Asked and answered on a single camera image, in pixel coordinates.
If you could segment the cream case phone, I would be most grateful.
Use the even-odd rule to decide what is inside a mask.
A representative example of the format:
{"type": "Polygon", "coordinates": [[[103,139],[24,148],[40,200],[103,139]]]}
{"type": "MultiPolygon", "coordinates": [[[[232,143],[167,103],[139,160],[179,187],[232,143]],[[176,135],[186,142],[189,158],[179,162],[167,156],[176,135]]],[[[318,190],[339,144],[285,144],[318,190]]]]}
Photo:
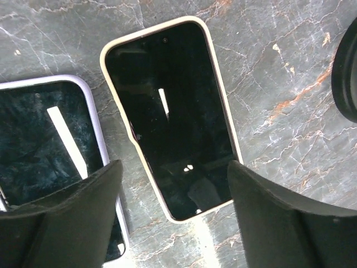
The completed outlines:
{"type": "Polygon", "coordinates": [[[167,219],[231,203],[227,168],[242,154],[205,22],[183,16],[114,39],[100,68],[167,219]]]}

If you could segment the purple phone from pole stand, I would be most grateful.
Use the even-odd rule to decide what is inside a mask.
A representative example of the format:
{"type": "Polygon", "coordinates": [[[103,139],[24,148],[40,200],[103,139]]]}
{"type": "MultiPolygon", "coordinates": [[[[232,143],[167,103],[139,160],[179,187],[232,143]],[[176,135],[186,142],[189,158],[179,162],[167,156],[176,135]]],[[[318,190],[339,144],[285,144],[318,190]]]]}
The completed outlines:
{"type": "MultiPolygon", "coordinates": [[[[110,160],[91,90],[73,75],[1,84],[1,212],[88,178],[110,160]]],[[[105,262],[128,234],[119,196],[105,262]]]]}

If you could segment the black pole stand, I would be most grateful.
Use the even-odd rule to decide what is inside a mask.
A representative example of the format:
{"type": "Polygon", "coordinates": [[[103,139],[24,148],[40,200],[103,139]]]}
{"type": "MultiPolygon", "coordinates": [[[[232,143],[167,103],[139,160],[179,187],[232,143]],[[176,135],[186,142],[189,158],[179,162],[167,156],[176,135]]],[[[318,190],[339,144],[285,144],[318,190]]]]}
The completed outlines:
{"type": "Polygon", "coordinates": [[[356,20],[346,30],[335,54],[331,90],[336,107],[356,122],[356,20]]]}

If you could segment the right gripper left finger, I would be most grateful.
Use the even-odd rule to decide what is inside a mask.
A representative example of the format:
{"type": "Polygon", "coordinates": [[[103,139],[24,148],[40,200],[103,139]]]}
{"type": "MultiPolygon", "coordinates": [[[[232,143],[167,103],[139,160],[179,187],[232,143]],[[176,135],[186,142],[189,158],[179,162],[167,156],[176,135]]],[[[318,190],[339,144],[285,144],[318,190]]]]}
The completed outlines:
{"type": "Polygon", "coordinates": [[[88,178],[1,212],[1,267],[102,267],[123,175],[114,160],[88,178]]]}

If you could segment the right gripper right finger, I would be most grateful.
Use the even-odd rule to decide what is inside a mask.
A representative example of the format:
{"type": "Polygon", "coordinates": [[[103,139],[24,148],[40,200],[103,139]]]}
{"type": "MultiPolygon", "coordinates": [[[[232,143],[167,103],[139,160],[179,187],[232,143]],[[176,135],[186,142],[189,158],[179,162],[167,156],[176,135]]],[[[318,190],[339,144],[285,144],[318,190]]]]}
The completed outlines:
{"type": "Polygon", "coordinates": [[[356,211],[280,186],[237,161],[228,165],[248,267],[356,267],[356,211]]]}

